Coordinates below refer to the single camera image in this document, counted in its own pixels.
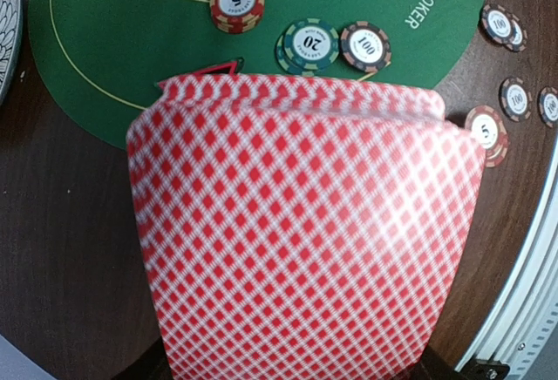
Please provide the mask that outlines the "red five chip stack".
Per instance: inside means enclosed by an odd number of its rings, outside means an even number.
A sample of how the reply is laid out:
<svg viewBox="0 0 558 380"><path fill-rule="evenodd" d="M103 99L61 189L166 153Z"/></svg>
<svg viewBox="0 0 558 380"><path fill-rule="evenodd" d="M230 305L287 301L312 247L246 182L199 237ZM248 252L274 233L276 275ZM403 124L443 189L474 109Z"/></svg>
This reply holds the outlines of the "red five chip stack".
<svg viewBox="0 0 558 380"><path fill-rule="evenodd" d="M467 115L465 128L486 151L485 166L499 166L507 156L509 138L501 116L488 105L474 107Z"/></svg>

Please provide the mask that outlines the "red-backed card deck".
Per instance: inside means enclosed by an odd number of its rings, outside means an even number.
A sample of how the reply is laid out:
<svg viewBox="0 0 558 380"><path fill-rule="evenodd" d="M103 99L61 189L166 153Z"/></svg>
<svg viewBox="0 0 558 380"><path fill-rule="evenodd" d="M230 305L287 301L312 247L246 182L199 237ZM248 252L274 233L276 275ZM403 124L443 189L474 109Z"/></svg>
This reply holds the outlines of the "red-backed card deck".
<svg viewBox="0 0 558 380"><path fill-rule="evenodd" d="M160 82L127 156L176 379L406 379L484 171L438 93L334 78Z"/></svg>

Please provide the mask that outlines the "green chips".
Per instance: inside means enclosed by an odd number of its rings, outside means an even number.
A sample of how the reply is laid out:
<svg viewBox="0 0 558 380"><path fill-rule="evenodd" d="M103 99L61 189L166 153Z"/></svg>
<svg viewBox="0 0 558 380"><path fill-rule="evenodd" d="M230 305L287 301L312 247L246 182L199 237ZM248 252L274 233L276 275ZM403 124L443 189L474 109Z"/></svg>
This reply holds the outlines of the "green chips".
<svg viewBox="0 0 558 380"><path fill-rule="evenodd" d="M291 75L314 77L333 65L338 55L336 29L319 18L291 23L276 42L276 61Z"/></svg>

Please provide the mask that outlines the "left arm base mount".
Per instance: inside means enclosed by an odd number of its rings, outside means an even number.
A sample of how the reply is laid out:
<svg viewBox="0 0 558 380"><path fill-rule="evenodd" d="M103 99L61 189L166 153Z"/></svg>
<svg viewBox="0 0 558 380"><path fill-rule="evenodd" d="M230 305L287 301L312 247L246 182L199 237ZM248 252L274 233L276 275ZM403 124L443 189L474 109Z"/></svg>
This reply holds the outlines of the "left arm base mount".
<svg viewBox="0 0 558 380"><path fill-rule="evenodd" d="M503 380L510 372L510 366L500 361L471 358L460 370L470 380Z"/></svg>

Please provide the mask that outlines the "red five chips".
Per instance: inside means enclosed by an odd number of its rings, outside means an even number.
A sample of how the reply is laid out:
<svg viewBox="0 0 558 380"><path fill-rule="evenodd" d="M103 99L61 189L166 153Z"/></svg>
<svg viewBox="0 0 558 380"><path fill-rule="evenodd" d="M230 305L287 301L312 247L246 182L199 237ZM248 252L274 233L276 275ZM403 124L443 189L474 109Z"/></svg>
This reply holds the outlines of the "red five chips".
<svg viewBox="0 0 558 380"><path fill-rule="evenodd" d="M262 20L265 0L209 0L212 21L218 30L242 34Z"/></svg>

